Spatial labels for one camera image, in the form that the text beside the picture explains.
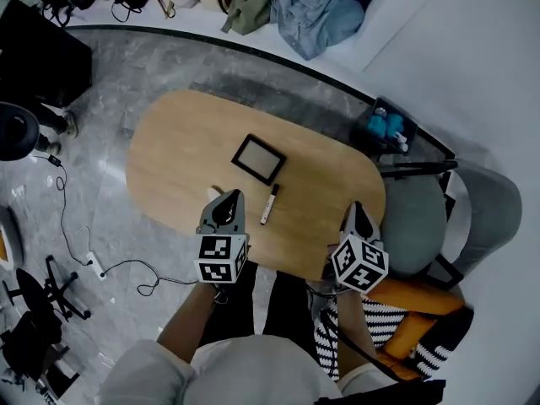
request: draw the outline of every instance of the sleeve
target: sleeve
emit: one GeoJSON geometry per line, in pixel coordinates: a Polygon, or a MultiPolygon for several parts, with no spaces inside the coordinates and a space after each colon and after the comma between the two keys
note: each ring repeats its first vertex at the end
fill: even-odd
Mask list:
{"type": "Polygon", "coordinates": [[[352,370],[337,382],[337,386],[344,396],[371,392],[392,384],[396,384],[396,382],[388,375],[383,374],[372,363],[352,370]]]}
{"type": "Polygon", "coordinates": [[[194,369],[155,341],[142,340],[120,357],[100,389],[100,405],[172,405],[194,369]]]}

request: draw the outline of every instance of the orange object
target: orange object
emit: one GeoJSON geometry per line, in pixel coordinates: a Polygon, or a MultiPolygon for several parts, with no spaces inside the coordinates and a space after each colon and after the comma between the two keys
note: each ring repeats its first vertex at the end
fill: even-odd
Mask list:
{"type": "Polygon", "coordinates": [[[435,323],[436,319],[429,319],[416,312],[410,312],[405,316],[390,340],[385,343],[384,350],[395,359],[406,359],[411,349],[416,347],[422,336],[435,323]]]}
{"type": "Polygon", "coordinates": [[[377,351],[377,359],[382,364],[392,369],[394,374],[399,376],[402,380],[410,381],[422,377],[416,370],[409,369],[408,367],[404,366],[401,361],[394,359],[391,355],[388,355],[384,351],[377,351]]]}
{"type": "Polygon", "coordinates": [[[8,261],[8,252],[6,251],[6,246],[3,243],[2,231],[0,231],[0,260],[5,262],[8,261]]]}
{"type": "Polygon", "coordinates": [[[384,278],[368,297],[383,305],[431,315],[446,315],[465,305],[465,301],[448,291],[419,281],[392,278],[384,278]]]}

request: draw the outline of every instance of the blue cloth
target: blue cloth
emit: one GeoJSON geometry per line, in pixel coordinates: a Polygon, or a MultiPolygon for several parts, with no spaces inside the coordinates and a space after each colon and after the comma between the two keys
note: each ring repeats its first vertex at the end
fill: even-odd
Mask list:
{"type": "Polygon", "coordinates": [[[364,21],[358,0],[273,0],[271,23],[305,60],[353,35],[364,21]]]}

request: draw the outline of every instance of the black pants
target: black pants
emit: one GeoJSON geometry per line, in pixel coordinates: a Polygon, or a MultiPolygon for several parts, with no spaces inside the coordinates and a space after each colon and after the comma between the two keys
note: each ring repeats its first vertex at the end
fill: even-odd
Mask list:
{"type": "MultiPolygon", "coordinates": [[[[246,262],[225,305],[216,305],[204,329],[199,347],[224,339],[255,333],[253,327],[253,287],[257,265],[246,262]]],[[[278,272],[262,334],[287,338],[304,349],[318,363],[315,327],[307,305],[305,280],[278,272]]]]}
{"type": "MultiPolygon", "coordinates": [[[[66,119],[43,106],[35,97],[21,94],[20,91],[23,90],[12,89],[6,83],[2,83],[0,84],[0,101],[25,108],[37,117],[40,125],[50,127],[57,134],[66,132],[66,129],[68,129],[66,119]]],[[[49,147],[49,144],[49,139],[40,134],[35,149],[44,151],[49,147]]]]}

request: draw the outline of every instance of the pen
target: pen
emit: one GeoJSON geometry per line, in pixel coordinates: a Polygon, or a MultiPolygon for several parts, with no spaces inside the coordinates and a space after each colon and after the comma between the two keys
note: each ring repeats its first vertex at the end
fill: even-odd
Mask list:
{"type": "Polygon", "coordinates": [[[268,220],[268,215],[272,211],[273,201],[276,199],[276,195],[278,195],[278,189],[279,189],[279,185],[273,185],[272,193],[270,194],[270,198],[268,199],[267,206],[264,208],[264,213],[262,214],[261,225],[264,225],[268,220]]]}

